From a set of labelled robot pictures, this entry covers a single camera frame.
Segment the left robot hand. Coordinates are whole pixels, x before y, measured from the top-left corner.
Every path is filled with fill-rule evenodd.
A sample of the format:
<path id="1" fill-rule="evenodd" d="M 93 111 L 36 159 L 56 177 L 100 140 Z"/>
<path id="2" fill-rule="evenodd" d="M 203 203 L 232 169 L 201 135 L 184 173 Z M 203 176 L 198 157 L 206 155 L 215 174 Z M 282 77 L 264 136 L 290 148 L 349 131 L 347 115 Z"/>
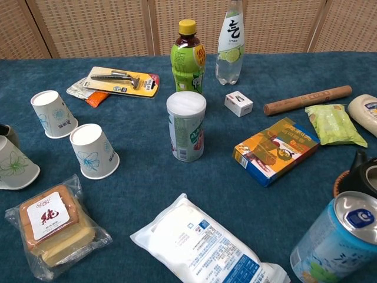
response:
<path id="1" fill-rule="evenodd" d="M 10 127 L 9 125 L 0 124 L 0 135 L 5 136 L 17 148 L 19 148 L 18 135 L 12 127 Z"/>

